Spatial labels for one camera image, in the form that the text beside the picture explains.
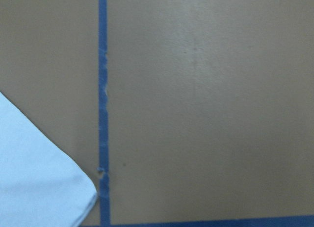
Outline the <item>light blue t-shirt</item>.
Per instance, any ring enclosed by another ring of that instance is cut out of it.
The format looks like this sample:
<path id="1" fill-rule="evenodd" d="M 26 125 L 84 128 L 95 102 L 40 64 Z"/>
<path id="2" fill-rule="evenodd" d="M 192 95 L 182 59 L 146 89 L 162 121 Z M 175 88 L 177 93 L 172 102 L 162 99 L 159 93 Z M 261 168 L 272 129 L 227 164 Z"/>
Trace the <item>light blue t-shirt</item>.
<path id="1" fill-rule="evenodd" d="M 97 197 L 79 165 L 1 96 L 1 226 L 78 227 Z"/>

